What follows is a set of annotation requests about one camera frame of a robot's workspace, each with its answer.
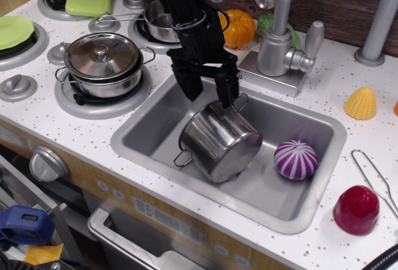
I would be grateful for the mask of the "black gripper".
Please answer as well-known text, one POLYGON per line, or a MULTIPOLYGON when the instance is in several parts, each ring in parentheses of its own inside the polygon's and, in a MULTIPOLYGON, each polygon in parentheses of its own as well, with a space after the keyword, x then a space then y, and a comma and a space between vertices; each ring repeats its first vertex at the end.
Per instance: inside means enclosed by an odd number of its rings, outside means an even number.
POLYGON ((237 57, 224 49, 224 35, 218 17, 172 19, 181 46, 169 50, 175 79, 184 95, 195 101, 203 91, 202 77, 214 78, 223 108, 239 96, 237 57))

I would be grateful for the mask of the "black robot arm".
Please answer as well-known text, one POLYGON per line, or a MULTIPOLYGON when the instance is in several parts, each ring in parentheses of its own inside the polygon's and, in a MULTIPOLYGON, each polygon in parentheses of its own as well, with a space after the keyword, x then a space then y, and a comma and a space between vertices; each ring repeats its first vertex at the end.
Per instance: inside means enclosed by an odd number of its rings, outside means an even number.
POLYGON ((194 101, 203 91, 201 79, 212 78, 221 104, 230 107, 239 95, 238 58, 224 48, 227 26, 221 25, 221 11, 208 0, 159 1, 180 41, 167 55, 185 96, 194 101))

